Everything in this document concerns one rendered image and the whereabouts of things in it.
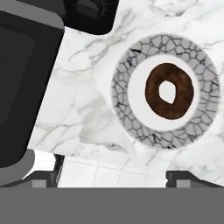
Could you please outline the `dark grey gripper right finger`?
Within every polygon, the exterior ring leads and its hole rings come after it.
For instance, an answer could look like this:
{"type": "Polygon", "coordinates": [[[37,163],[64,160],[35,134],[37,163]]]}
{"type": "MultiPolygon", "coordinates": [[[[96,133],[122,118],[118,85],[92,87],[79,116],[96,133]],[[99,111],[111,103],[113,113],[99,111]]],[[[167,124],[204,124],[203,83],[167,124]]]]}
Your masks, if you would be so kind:
{"type": "Polygon", "coordinates": [[[166,179],[167,188],[221,188],[221,185],[199,179],[189,171],[167,171],[166,179]]]}

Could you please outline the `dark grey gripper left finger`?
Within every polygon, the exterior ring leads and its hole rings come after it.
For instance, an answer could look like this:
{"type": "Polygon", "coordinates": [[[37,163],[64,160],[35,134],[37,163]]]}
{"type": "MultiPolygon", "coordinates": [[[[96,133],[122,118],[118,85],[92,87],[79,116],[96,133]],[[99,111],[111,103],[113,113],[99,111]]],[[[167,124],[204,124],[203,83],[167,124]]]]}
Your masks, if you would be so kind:
{"type": "Polygon", "coordinates": [[[9,187],[28,187],[28,188],[56,188],[57,174],[54,171],[34,171],[24,179],[3,185],[9,187]]]}

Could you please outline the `dark brown bagel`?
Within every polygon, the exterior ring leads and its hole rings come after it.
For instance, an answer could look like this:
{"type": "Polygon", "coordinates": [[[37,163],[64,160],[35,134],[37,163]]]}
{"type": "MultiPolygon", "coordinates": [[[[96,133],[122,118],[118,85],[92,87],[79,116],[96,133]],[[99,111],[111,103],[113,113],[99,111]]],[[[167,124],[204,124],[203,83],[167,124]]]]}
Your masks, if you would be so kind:
{"type": "Polygon", "coordinates": [[[145,99],[154,113],[168,120],[176,120],[185,115],[190,108],[194,88],[190,76],[172,63],[162,63],[154,67],[146,81],[145,99]],[[176,88],[173,103],[163,100],[159,87],[164,81],[169,81],[176,88]]]}

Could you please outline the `white plate with grey crackle rim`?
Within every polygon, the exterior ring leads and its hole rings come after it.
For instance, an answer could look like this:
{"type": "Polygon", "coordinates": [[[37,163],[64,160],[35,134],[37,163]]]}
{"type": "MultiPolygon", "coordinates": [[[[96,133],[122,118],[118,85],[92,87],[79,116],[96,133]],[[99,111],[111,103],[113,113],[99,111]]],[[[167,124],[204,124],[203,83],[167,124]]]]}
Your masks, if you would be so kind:
{"type": "MultiPolygon", "coordinates": [[[[169,81],[159,87],[163,100],[173,103],[176,88],[169,81]]],[[[204,136],[218,112],[221,84],[214,63],[188,38],[158,33],[140,38],[119,59],[111,81],[111,101],[125,131],[140,144],[156,150],[176,150],[204,136]],[[192,104],[176,120],[154,113],[145,99],[146,81],[152,69],[172,63],[184,70],[194,88],[192,104]]]]}

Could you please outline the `black toaster oven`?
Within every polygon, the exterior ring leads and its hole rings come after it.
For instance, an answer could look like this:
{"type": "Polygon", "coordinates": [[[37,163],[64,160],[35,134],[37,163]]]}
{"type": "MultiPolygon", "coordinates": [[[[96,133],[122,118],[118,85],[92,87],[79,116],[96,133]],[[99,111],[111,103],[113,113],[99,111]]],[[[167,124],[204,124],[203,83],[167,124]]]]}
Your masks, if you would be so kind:
{"type": "Polygon", "coordinates": [[[0,0],[0,187],[33,167],[27,149],[64,35],[62,0],[0,0]]]}

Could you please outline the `black round appliance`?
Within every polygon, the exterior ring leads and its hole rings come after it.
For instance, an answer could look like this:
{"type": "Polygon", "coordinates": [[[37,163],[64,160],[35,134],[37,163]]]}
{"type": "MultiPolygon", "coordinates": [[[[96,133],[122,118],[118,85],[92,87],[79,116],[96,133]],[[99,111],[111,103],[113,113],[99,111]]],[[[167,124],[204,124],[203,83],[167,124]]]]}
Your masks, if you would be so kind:
{"type": "Polygon", "coordinates": [[[65,26],[94,35],[109,33],[119,0],[63,0],[65,26]]]}

